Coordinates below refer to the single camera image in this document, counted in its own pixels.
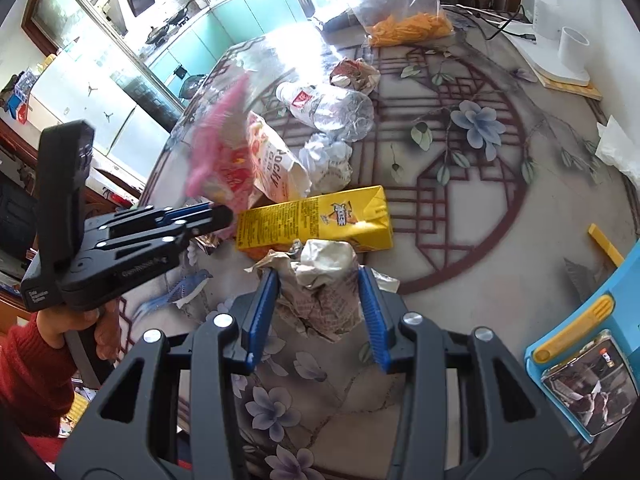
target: orange item in plastic bag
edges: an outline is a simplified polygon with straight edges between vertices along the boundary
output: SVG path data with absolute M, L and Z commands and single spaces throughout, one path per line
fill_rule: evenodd
M 444 14 L 419 12 L 400 22 L 393 16 L 377 22 L 373 27 L 366 27 L 369 33 L 370 46 L 395 46 L 403 43 L 441 38 L 451 34 L 451 22 Z

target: clear plastic bottle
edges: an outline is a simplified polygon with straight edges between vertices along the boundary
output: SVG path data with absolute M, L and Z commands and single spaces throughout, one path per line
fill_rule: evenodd
M 366 95 L 327 84 L 280 83 L 276 97 L 299 121 L 335 140 L 364 139 L 373 127 L 373 103 Z

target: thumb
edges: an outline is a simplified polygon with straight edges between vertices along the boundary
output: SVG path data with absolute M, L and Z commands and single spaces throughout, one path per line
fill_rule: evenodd
M 85 312 L 73 312 L 70 316 L 69 330 L 85 330 L 91 325 L 95 324 L 100 317 L 100 310 L 97 308 L 93 310 L 87 310 Z

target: white cup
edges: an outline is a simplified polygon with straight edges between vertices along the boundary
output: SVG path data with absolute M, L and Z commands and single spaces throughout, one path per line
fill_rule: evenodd
M 589 58 L 589 40 L 570 27 L 563 27 L 560 35 L 558 57 L 572 72 L 582 72 Z

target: yellow box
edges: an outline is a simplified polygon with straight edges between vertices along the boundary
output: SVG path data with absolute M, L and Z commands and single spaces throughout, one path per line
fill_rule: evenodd
M 393 247 L 393 231 L 382 186 L 363 187 L 249 209 L 240 214 L 236 246 L 261 257 L 288 251 L 293 240 L 349 242 L 357 252 Z

